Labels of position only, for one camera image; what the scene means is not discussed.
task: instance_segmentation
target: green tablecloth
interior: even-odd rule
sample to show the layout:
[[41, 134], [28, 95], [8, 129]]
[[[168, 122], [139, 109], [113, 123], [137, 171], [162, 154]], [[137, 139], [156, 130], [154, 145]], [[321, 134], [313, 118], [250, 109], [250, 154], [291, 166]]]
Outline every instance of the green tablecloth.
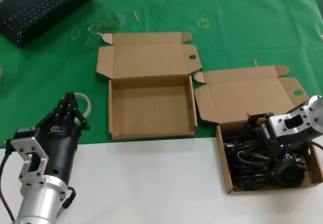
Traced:
[[[74, 91], [92, 102], [91, 130], [80, 143], [110, 142], [96, 32], [169, 31], [193, 34], [203, 70], [252, 67], [256, 58], [259, 66], [289, 66], [309, 95], [322, 94], [323, 21], [315, 0], [92, 0], [23, 49], [0, 36], [0, 138], [34, 126]], [[196, 137], [215, 135], [213, 124], [198, 124]]]

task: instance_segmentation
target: open cardboard box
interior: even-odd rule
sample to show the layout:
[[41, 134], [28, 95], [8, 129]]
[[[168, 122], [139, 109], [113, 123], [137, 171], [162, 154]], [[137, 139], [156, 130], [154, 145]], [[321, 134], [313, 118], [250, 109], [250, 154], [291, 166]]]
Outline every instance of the open cardboard box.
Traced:
[[190, 73], [201, 68], [185, 33], [104, 34], [96, 71], [109, 81], [113, 140], [193, 136], [196, 109]]
[[[288, 74], [288, 71], [286, 66], [268, 66], [198, 72], [194, 75], [197, 82], [206, 83], [194, 90], [201, 118], [219, 124], [216, 137], [229, 194], [249, 192], [239, 191], [234, 187], [222, 133], [242, 129], [249, 115], [270, 112], [282, 115], [307, 101], [308, 96], [296, 78], [281, 77]], [[306, 156], [308, 171], [300, 188], [316, 186], [323, 182], [316, 150], [313, 146], [309, 150]]]

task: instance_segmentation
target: box flap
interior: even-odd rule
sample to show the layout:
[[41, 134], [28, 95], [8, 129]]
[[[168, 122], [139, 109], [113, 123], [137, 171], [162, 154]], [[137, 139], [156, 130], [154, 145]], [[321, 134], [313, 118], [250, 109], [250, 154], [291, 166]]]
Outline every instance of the box flap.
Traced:
[[226, 81], [240, 81], [246, 79], [273, 78], [287, 75], [289, 68], [285, 65], [240, 68], [198, 72], [194, 79], [199, 83], [217, 83]]
[[103, 41], [111, 45], [143, 45], [143, 44], [170, 44], [190, 41], [193, 38], [190, 32], [168, 33], [106, 33]]
[[201, 118], [221, 124], [261, 113], [285, 114], [308, 100], [297, 79], [279, 78], [287, 73], [286, 66], [196, 73], [194, 79], [206, 83], [194, 90]]
[[190, 74], [201, 68], [189, 32], [104, 34], [97, 72], [110, 78]]

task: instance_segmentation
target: white surface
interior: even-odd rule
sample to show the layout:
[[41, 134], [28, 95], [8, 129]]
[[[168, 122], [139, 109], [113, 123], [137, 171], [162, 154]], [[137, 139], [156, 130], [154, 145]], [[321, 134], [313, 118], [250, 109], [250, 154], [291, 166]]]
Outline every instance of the white surface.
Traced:
[[[323, 151], [318, 150], [323, 162]], [[14, 216], [22, 201], [13, 153], [3, 192]], [[79, 145], [70, 186], [77, 197], [57, 224], [321, 223], [323, 184], [300, 191], [232, 196], [215, 138]], [[11, 223], [0, 205], [0, 223]]]

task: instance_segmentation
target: yellow marking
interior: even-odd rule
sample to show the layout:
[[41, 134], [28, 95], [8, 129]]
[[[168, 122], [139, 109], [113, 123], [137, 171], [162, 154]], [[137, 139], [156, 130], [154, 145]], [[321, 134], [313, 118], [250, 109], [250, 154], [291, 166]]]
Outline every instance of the yellow marking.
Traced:
[[209, 24], [208, 19], [201, 18], [201, 19], [197, 20], [197, 26], [202, 27], [202, 28], [209, 28], [210, 24]]

